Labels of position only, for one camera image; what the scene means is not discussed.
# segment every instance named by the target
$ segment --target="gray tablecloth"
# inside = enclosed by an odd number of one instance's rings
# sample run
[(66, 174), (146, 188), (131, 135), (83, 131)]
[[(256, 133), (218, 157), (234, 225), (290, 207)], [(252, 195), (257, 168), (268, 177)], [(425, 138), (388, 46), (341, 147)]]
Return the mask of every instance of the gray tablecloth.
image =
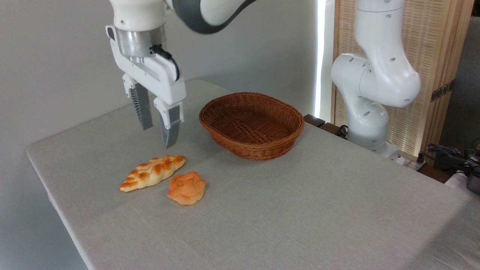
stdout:
[[(480, 269), (478, 201), (308, 124), (286, 155), (241, 159), (198, 122), (229, 92), (198, 80), (187, 91), (167, 150), (156, 111), (142, 131), (133, 105), (27, 148), (90, 269)], [(164, 154), (207, 181), (197, 204), (167, 198), (170, 179), (118, 191)]]

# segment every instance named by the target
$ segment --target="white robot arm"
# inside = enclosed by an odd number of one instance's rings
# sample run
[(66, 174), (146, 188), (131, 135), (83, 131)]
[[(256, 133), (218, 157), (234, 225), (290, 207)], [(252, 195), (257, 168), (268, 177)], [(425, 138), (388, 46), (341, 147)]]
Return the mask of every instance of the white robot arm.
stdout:
[(402, 45), (405, 0), (357, 0), (355, 39), (366, 55), (345, 53), (332, 67), (332, 81), (348, 111), (348, 140), (396, 160), (385, 141), (388, 114), (382, 106), (406, 107), (420, 93), (420, 76)]
[(186, 97), (182, 73), (164, 50), (167, 4), (193, 31), (212, 34), (254, 1), (110, 0), (114, 25), (107, 25), (106, 31), (115, 62), (125, 72), (126, 94), (132, 98), (144, 130), (153, 125), (148, 91), (156, 96), (154, 105), (161, 115), (166, 148), (177, 141)]

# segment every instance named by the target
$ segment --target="bamboo screen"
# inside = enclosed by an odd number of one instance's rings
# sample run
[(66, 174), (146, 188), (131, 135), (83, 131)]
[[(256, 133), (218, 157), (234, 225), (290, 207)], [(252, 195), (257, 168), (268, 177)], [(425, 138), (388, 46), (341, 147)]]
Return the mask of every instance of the bamboo screen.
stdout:
[[(389, 114), (387, 141), (415, 155), (430, 142), (438, 143), (450, 98), (449, 89), (431, 102), (432, 93), (456, 75), (474, 0), (405, 0), (403, 45), (420, 74), (418, 98), (406, 108), (385, 106)], [(355, 0), (336, 1), (335, 56), (360, 52), (354, 38)], [(342, 96), (334, 90), (334, 124), (348, 123)]]

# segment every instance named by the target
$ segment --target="wicker basket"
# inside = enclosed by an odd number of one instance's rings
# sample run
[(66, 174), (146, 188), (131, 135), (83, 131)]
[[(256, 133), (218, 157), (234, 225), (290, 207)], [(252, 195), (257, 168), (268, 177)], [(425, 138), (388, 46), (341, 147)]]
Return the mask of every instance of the wicker basket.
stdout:
[(234, 93), (207, 103), (200, 123), (221, 146), (248, 160), (287, 153), (304, 127), (294, 107), (260, 93)]

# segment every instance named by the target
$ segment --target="bread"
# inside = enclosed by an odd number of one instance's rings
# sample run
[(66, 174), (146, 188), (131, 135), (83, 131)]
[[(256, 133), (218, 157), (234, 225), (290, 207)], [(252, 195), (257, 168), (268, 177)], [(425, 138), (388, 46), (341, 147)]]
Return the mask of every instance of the bread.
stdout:
[(131, 171), (119, 190), (129, 192), (158, 184), (160, 181), (169, 178), (185, 164), (185, 161), (187, 159), (180, 155), (165, 155), (161, 158), (153, 158), (148, 163), (142, 163)]
[(175, 175), (170, 181), (167, 196), (183, 205), (192, 205), (205, 193), (205, 181), (196, 172)]

